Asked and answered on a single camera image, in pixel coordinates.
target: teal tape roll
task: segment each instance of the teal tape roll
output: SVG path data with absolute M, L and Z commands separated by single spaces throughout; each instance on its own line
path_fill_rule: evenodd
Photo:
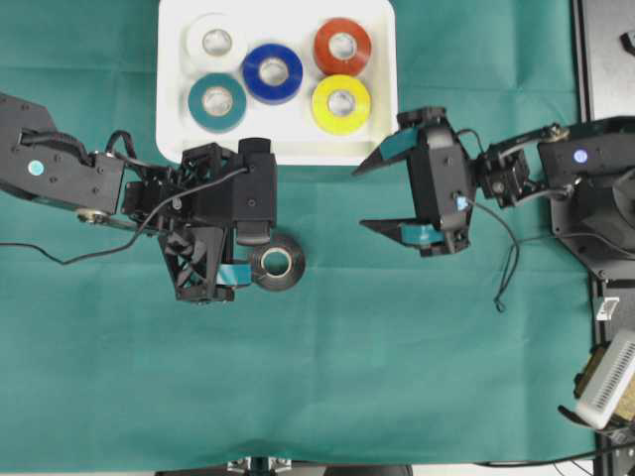
M 208 74 L 190 90 L 190 114 L 210 132 L 223 133 L 236 127 L 247 111 L 247 95 L 228 74 Z
M 251 285 L 251 266 L 249 264 L 220 265 L 216 274 L 216 284 L 233 288 Z

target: table surface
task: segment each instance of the table surface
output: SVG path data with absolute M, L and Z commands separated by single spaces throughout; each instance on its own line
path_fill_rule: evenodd
M 568 0 L 393 5 L 402 110 L 444 105 L 485 142 L 576 120 Z M 155 0 L 2 7 L 0 90 L 46 104 L 88 149 L 122 128 L 143 159 L 165 163 L 154 144 Z M 413 214 L 405 168 L 349 172 L 280 170 L 280 226 L 309 260 L 282 295 L 253 287 L 233 304 L 176 303 L 150 239 L 69 269 L 0 251 L 0 471 L 591 449 L 590 433 L 557 412 L 572 404 L 590 343 L 584 269 L 557 243 L 527 246 L 498 314 L 504 230 L 477 213 L 468 251 L 421 260 L 357 225 Z M 127 239 L 8 195 L 0 203 L 2 241 L 74 256 Z M 521 237 L 549 230 L 545 203 L 503 215 Z

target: screw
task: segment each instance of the screw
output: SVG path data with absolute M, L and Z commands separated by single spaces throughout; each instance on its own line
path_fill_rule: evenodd
M 502 193 L 505 191 L 505 184 L 501 181 L 496 181 L 492 185 L 492 190 L 494 191 L 494 193 Z

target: white tray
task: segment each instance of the white tray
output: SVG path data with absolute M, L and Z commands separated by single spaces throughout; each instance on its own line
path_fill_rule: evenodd
M 203 15 L 221 13 L 244 20 L 249 50 L 280 43 L 301 58 L 305 78 L 290 102 L 270 106 L 247 92 L 242 123 L 225 134 L 198 126 L 188 110 L 193 84 L 206 75 L 186 52 L 190 25 Z M 367 125 L 346 137 L 320 129 L 312 114 L 312 96 L 325 78 L 313 58 L 314 37 L 333 17 L 350 18 L 366 29 L 373 43 L 370 63 L 360 74 L 372 96 Z M 244 86 L 242 73 L 232 75 Z M 278 164 L 287 166 L 357 166 L 385 137 L 397 130 L 397 58 L 395 13 L 388 0 L 162 0 L 159 7 L 157 68 L 157 146 L 170 161 L 181 162 L 184 150 L 217 142 L 235 150 L 240 139 L 273 141 Z

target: white tape roll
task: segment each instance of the white tape roll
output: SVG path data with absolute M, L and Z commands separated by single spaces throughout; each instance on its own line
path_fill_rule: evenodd
M 225 15 L 206 15 L 188 29 L 188 54 L 204 72 L 232 72 L 240 67 L 249 46 L 241 24 Z

